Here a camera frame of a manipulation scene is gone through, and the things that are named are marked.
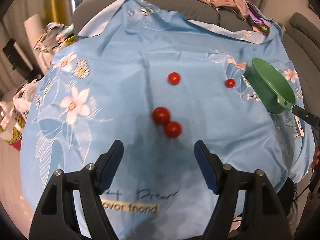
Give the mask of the right hand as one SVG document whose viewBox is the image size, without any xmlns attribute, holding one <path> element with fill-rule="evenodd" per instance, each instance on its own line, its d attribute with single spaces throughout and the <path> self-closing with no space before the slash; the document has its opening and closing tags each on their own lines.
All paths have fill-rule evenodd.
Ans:
<svg viewBox="0 0 320 240">
<path fill-rule="evenodd" d="M 320 172 L 320 149 L 319 149 L 319 147 L 317 147 L 315 149 L 315 152 L 313 155 L 313 160 L 311 163 L 311 168 L 317 173 Z"/>
</svg>

